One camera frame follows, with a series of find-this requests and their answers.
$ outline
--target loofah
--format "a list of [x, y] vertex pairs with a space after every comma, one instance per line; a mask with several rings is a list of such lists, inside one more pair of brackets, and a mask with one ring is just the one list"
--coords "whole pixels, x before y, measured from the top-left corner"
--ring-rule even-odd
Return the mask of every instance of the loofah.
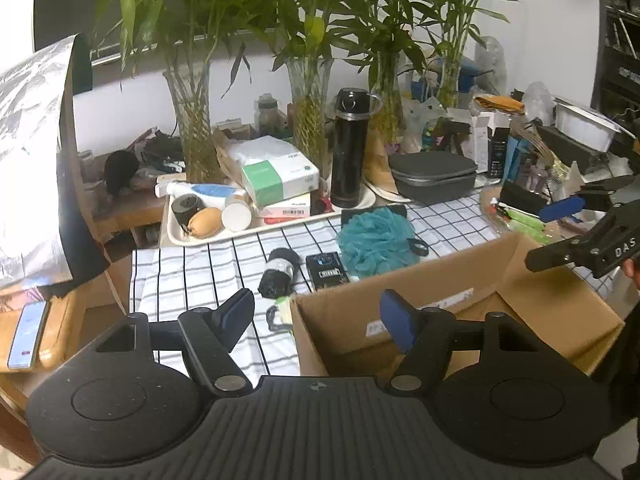
[[354, 216], [337, 235], [347, 271], [364, 278], [418, 263], [409, 238], [414, 227], [406, 218], [382, 207]]

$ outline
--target phone screen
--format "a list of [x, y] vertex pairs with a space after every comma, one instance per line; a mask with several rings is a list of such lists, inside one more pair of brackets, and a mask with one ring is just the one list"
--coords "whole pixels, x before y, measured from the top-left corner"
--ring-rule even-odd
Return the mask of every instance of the phone screen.
[[36, 357], [36, 346], [44, 327], [47, 302], [27, 303], [20, 313], [9, 352], [8, 368], [29, 368]]

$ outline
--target checkered tablecloth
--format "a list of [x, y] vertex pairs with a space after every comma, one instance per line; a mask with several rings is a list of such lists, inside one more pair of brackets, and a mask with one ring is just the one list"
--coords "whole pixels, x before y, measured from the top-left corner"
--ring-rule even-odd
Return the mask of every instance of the checkered tablecloth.
[[[430, 245], [424, 259], [436, 259], [455, 251], [497, 237], [482, 218], [479, 193], [432, 206], [407, 204], [407, 216], [418, 237]], [[149, 321], [168, 321], [189, 308], [217, 308], [239, 288], [254, 293], [254, 321], [232, 351], [236, 364], [254, 386], [262, 375], [298, 375], [298, 355], [289, 332], [270, 332], [265, 313], [274, 304], [257, 291], [269, 253], [278, 247], [290, 247], [305, 257], [321, 252], [340, 252], [335, 235], [340, 231], [340, 217], [276, 228], [257, 235], [248, 235], [206, 244], [195, 248], [160, 247], [137, 250], [133, 254], [130, 303], [135, 312], [144, 312]], [[575, 272], [601, 297], [606, 298], [612, 279], [594, 279], [584, 268]], [[296, 275], [295, 292], [312, 292], [306, 265]], [[186, 374], [180, 352], [156, 352], [156, 360]]]

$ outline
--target barcode sticker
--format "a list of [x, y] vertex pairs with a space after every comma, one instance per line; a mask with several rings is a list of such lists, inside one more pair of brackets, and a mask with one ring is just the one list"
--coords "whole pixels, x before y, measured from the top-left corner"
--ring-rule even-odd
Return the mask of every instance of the barcode sticker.
[[[435, 301], [434, 303], [430, 303], [425, 306], [422, 306], [418, 308], [418, 310], [422, 310], [424, 308], [427, 308], [428, 306], [435, 306], [437, 308], [449, 308], [450, 306], [453, 306], [457, 303], [460, 303], [461, 301], [465, 301], [467, 298], [470, 298], [473, 295], [473, 293], [474, 293], [473, 287], [468, 288], [467, 290], [463, 290], [462, 292], [454, 294], [453, 296], [449, 296], [448, 298], [444, 298], [443, 300]], [[386, 329], [384, 323], [382, 323], [381, 319], [377, 319], [375, 321], [371, 321], [370, 323], [367, 323], [365, 337], [373, 337], [375, 335], [379, 335], [385, 332], [388, 332], [388, 330]]]
[[385, 325], [382, 323], [381, 319], [377, 319], [372, 321], [371, 323], [367, 323], [367, 331], [365, 332], [365, 337], [373, 337], [378, 334], [382, 334], [388, 332]]
[[473, 287], [471, 287], [471, 288], [468, 288], [467, 290], [463, 290], [462, 292], [454, 294], [453, 296], [444, 298], [443, 300], [434, 301], [433, 303], [422, 306], [418, 310], [422, 310], [424, 308], [427, 308], [428, 306], [434, 306], [436, 308], [449, 308], [450, 306], [453, 306], [457, 303], [460, 303], [461, 301], [465, 301], [467, 298], [470, 298], [473, 293], [474, 293], [474, 289]]

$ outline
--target aluminum foil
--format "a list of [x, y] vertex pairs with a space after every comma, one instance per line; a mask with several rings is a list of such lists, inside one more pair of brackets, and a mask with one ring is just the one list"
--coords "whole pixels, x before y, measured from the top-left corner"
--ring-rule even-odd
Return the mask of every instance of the aluminum foil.
[[60, 241], [56, 157], [76, 36], [0, 74], [0, 290], [71, 279]]

